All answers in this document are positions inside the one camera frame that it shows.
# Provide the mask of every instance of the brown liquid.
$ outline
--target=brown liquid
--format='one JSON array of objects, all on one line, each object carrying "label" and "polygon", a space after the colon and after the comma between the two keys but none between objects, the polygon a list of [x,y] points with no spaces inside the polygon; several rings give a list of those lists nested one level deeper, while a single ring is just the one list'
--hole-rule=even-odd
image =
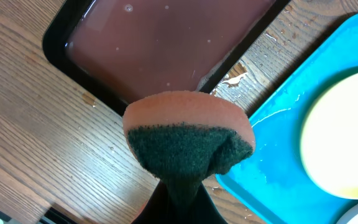
[{"label": "brown liquid", "polygon": [[274,0],[95,0],[69,57],[131,103],[200,82]]}]

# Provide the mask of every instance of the wood grain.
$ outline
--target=wood grain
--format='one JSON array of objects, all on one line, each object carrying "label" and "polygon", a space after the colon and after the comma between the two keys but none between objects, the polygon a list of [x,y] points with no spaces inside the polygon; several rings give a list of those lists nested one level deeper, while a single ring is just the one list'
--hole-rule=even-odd
[{"label": "wood grain", "polygon": [[[0,0],[0,210],[35,223],[50,207],[80,223],[129,223],[157,184],[127,150],[121,118],[45,59],[41,40],[63,0]],[[294,0],[216,95],[251,114],[346,18],[358,0]],[[229,223],[263,223],[204,181]]]}]

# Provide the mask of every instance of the dark green fabric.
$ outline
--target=dark green fabric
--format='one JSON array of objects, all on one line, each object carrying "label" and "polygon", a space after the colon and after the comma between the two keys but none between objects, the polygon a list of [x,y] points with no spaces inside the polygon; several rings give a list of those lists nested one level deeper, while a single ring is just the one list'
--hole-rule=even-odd
[{"label": "dark green fabric", "polygon": [[232,129],[187,124],[132,129],[128,141],[141,166],[167,185],[180,209],[190,206],[202,180],[226,174],[253,151]]}]

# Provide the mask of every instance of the sponge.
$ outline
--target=sponge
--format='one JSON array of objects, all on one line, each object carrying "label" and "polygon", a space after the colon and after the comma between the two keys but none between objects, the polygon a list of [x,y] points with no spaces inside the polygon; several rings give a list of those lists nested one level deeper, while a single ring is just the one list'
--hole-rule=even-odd
[{"label": "sponge", "polygon": [[191,205],[202,180],[227,173],[255,148],[245,113],[205,93],[149,96],[129,105],[123,121],[132,153],[167,186],[181,213]]}]

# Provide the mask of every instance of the wooden table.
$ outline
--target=wooden table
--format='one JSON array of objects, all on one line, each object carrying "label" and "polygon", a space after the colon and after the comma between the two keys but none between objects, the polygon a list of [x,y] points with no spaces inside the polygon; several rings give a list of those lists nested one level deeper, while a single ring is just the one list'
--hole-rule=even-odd
[{"label": "wooden table", "polygon": [[[0,0],[0,210],[35,223],[52,205],[83,223],[129,223],[157,180],[127,150],[122,121],[45,59],[41,40],[63,0]],[[294,0],[231,70],[216,96],[255,111],[358,0]],[[204,182],[230,223],[263,223]]]}]

